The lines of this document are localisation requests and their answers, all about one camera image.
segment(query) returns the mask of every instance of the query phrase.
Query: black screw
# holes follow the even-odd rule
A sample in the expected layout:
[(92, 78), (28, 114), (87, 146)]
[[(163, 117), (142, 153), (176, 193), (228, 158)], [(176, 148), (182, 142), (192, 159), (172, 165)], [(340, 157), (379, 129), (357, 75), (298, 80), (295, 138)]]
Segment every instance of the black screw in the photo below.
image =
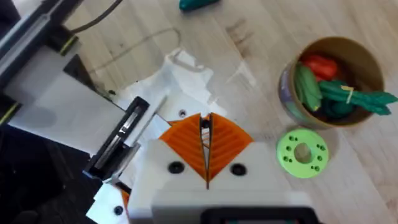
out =
[(123, 213), (123, 207), (122, 207), (122, 206), (116, 206), (116, 207), (113, 209), (113, 212), (114, 212), (116, 215), (121, 215), (121, 214)]
[(171, 174), (181, 174), (184, 171), (184, 164), (179, 161), (175, 161), (169, 164), (169, 172)]
[(246, 175), (248, 172), (243, 164), (233, 164), (230, 169), (231, 173), (236, 176)]
[(180, 110), (178, 112), (178, 115), (180, 116), (180, 118), (184, 118), (187, 115), (187, 112), (185, 110)]
[(206, 119), (203, 119), (203, 120), (201, 121), (201, 127), (202, 127), (202, 128), (209, 128), (209, 127), (210, 127), (210, 121), (209, 121), (209, 120), (206, 120)]

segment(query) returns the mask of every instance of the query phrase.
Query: green 3d-printed disc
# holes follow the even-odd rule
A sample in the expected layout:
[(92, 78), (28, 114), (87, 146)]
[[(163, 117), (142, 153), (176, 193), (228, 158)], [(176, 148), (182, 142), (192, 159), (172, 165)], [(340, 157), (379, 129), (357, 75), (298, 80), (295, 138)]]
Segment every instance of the green 3d-printed disc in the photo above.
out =
[[(298, 161), (296, 147), (306, 144), (310, 151), (307, 161)], [(298, 178), (311, 178), (318, 175), (328, 164), (329, 150), (319, 134), (309, 129), (296, 129), (283, 136), (277, 145), (277, 157), (282, 167)]]

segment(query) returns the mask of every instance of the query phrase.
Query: wooden table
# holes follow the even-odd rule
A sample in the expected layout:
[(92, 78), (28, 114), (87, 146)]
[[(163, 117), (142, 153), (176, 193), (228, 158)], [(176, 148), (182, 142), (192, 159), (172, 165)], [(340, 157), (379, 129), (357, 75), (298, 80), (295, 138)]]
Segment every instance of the wooden table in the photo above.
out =
[[(111, 2), (84, 1), (67, 26), (92, 20)], [(379, 60), (387, 91), (398, 95), (397, 21), (394, 0), (223, 0), (187, 15), (177, 0), (125, 0), (79, 34), (80, 55), (94, 81), (118, 91), (151, 76), (165, 54), (182, 47), (214, 71), (208, 89), (228, 118), (273, 150), (296, 125), (277, 96), (280, 73), (320, 37), (362, 43)], [(231, 77), (242, 66), (248, 69)], [(390, 108), (393, 115), (373, 116), (355, 128), (320, 131), (331, 160), (318, 177), (296, 179), (275, 160), (270, 181), (280, 189), (306, 191), (325, 223), (397, 223), (398, 104)]]

